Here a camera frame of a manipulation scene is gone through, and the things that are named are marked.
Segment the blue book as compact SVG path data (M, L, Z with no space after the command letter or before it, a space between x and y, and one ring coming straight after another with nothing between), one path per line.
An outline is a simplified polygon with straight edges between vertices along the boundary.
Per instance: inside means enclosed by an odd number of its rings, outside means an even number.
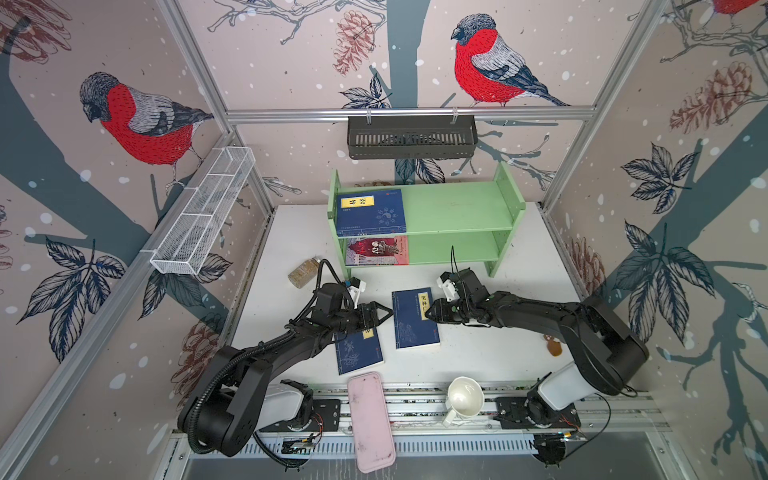
M375 328L342 335L335 340L335 353L339 375L384 362L379 335Z
M402 191L392 189L341 195L337 200L335 229L339 237L405 233Z
M440 344L438 326L426 316L432 305L432 291L429 287L394 291L392 304L397 349Z

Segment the red pink Hamlet book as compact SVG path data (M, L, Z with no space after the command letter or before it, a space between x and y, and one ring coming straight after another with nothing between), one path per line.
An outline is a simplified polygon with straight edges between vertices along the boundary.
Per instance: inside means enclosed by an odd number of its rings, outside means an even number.
M349 267L408 264L406 236L357 237L349 239L345 247L345 265Z

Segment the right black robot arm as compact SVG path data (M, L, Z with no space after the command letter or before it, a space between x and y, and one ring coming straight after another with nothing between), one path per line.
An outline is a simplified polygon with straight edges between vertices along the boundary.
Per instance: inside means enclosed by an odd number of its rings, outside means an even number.
M489 292L469 268L440 276L445 296L426 317L438 324L518 328L565 344L572 362L538 380L526 394L525 419L548 426L575 401L600 393L616 396L649 358L643 341L599 297L583 302L529 299Z

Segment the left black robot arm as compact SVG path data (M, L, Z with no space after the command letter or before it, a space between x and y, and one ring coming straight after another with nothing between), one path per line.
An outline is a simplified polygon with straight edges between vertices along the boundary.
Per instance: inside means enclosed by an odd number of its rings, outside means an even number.
M258 430L270 382L327 346L376 328L394 316L378 302L355 303L330 262L320 261L310 300L285 332L255 346L220 348L208 363L179 414L177 428L197 454L239 453Z

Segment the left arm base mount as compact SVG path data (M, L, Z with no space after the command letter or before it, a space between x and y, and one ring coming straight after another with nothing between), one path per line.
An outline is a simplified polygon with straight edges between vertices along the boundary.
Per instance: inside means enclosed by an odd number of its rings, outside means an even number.
M276 422L259 430L260 433L337 432L341 419L341 401L336 399L314 400L308 422L299 426L293 420Z

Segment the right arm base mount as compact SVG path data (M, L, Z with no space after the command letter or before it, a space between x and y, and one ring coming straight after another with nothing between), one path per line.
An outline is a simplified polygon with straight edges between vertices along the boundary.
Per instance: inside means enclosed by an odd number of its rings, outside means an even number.
M543 400L528 397L497 397L494 400L497 420L503 429L576 429L581 428L576 408L570 404L566 409L555 411Z

